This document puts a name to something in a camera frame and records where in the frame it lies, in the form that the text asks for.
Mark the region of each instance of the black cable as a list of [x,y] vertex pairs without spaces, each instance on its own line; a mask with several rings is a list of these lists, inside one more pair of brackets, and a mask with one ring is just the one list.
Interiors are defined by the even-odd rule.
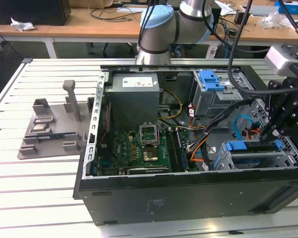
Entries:
[[194,143],[191,144],[190,146],[190,150],[194,150],[196,148],[194,148],[196,145],[199,145],[207,136],[209,136],[210,132],[212,131],[212,129],[217,126],[221,121],[225,120],[226,118],[229,117],[229,115],[232,114],[232,112],[241,106],[245,106],[245,105],[250,105],[254,102],[255,99],[246,99],[237,103],[232,104],[231,106],[229,106],[228,108],[226,108],[225,110],[223,110],[221,113],[219,113],[218,115],[216,115],[211,121],[210,123],[205,127],[205,129],[203,130],[203,136],[196,140]]
[[288,18],[288,21],[291,23],[291,25],[294,27],[294,29],[296,30],[298,28],[298,25],[296,24],[295,20],[293,19],[293,17],[290,15],[290,13],[288,12],[284,2],[282,0],[277,0],[279,2],[280,7],[282,8],[282,10],[285,12],[286,17]]
[[143,31],[143,27],[144,27],[144,24],[145,24],[145,19],[147,17],[147,14],[148,14],[148,11],[149,11],[149,7],[150,5],[153,3],[153,0],[150,0],[149,3],[148,3],[148,7],[146,9],[146,13],[145,13],[145,17],[144,17],[144,20],[140,26],[140,31],[139,31],[139,37],[138,37],[138,44],[140,45],[140,40],[141,40],[141,37],[142,37],[142,31]]
[[248,0],[246,9],[245,9],[245,14],[243,16],[240,29],[238,30],[236,34],[235,41],[233,43],[233,48],[231,50],[231,54],[228,60],[228,67],[227,67],[227,73],[229,80],[233,84],[233,86],[238,89],[239,91],[247,94],[252,94],[252,95],[276,95],[276,94],[287,94],[287,93],[294,93],[298,92],[298,87],[293,87],[293,88],[282,88],[282,89],[274,89],[274,90],[250,90],[250,89],[245,89],[241,87],[234,79],[233,73],[232,73],[232,65],[233,65],[233,59],[234,59],[234,53],[236,51],[236,47],[240,38],[240,35],[242,33],[243,27],[246,24],[247,21],[247,15],[250,11],[251,5],[252,5],[253,0]]
[[16,51],[16,49],[14,47],[12,47],[12,45],[10,45],[10,43],[0,34],[0,37],[11,47],[11,49],[13,49],[13,51],[23,60],[24,58],[19,54],[18,51]]
[[144,23],[144,25],[143,25],[143,28],[140,29],[141,34],[140,34],[140,37],[139,37],[139,39],[138,39],[138,43],[139,43],[140,46],[141,46],[141,40],[142,40],[143,35],[144,35],[144,31],[145,31],[145,29],[146,29],[146,25],[147,25],[147,23],[148,23],[148,21],[149,21],[149,19],[150,19],[150,17],[151,17],[151,14],[153,13],[153,10],[154,10],[154,7],[155,7],[156,3],[157,3],[157,0],[153,0],[153,6],[152,6],[152,8],[151,8],[151,11],[150,11],[150,13],[149,13],[149,16],[146,18],[146,15],[145,15],[145,17],[144,17],[144,21],[145,21],[145,23]]
[[96,8],[94,9],[93,11],[90,12],[90,15],[96,19],[99,19],[99,20],[102,20],[102,21],[113,21],[115,22],[115,20],[117,21],[120,21],[120,20],[125,20],[126,21],[126,16],[130,16],[130,15],[134,15],[134,14],[137,14],[137,13],[140,13],[140,12],[133,12],[133,13],[129,13],[129,14],[126,14],[126,15],[122,15],[122,16],[116,16],[116,17],[110,17],[110,18],[103,18],[103,17],[100,17],[100,16],[96,16],[94,15],[93,13],[96,11],[96,10],[99,10],[100,8]]
[[[227,29],[226,23],[224,24],[223,20],[222,19],[220,19],[220,20],[222,22],[218,22],[218,24],[220,24],[220,25],[223,26],[223,29],[224,29],[224,39],[226,39],[226,36],[227,36],[226,42],[228,42],[229,34],[227,33],[228,32],[228,29]],[[222,46],[223,46],[223,43],[221,43],[221,45],[217,48],[217,51],[215,52],[214,57],[216,57],[218,55],[218,53],[220,52]]]
[[[206,4],[207,1],[204,1],[203,2],[203,5],[202,5],[202,17],[203,17],[203,21],[206,25],[206,27],[208,28],[209,31],[211,31],[211,33],[213,33],[213,35],[219,40],[221,41],[223,44],[225,44],[230,50],[232,49],[232,45],[227,43],[225,40],[223,40],[213,29],[212,27],[209,25],[206,17],[205,17],[205,4]],[[244,50],[238,50],[236,49],[236,51],[239,51],[239,52],[243,52],[243,53],[249,53],[249,54],[257,54],[257,53],[263,53],[263,52],[267,52],[268,49],[265,49],[265,50],[259,50],[259,51],[244,51]]]

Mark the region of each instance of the black computer case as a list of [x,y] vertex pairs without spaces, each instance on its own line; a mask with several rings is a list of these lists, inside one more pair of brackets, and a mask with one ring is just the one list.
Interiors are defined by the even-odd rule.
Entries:
[[0,25],[20,22],[65,25],[71,14],[69,0],[0,0]]
[[[255,89],[267,88],[250,66],[240,69]],[[298,148],[298,136],[292,142]],[[81,179],[83,161],[84,154],[73,198],[83,199],[98,226],[271,214],[298,198],[298,167]]]

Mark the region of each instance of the aluminum extrusion table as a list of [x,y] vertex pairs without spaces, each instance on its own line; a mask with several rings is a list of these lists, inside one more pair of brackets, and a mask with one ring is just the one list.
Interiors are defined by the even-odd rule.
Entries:
[[[173,63],[223,62],[227,60]],[[83,202],[72,199],[79,156],[17,159],[36,98],[63,103],[67,94],[63,81],[74,79],[77,100],[83,102],[95,93],[100,65],[133,63],[133,59],[35,59],[20,65],[0,94],[0,237],[205,238],[227,236],[232,230],[244,233],[239,238],[298,237],[298,199],[271,215],[97,227]],[[283,79],[274,76],[262,60],[237,59],[234,64],[251,65],[266,83]]]

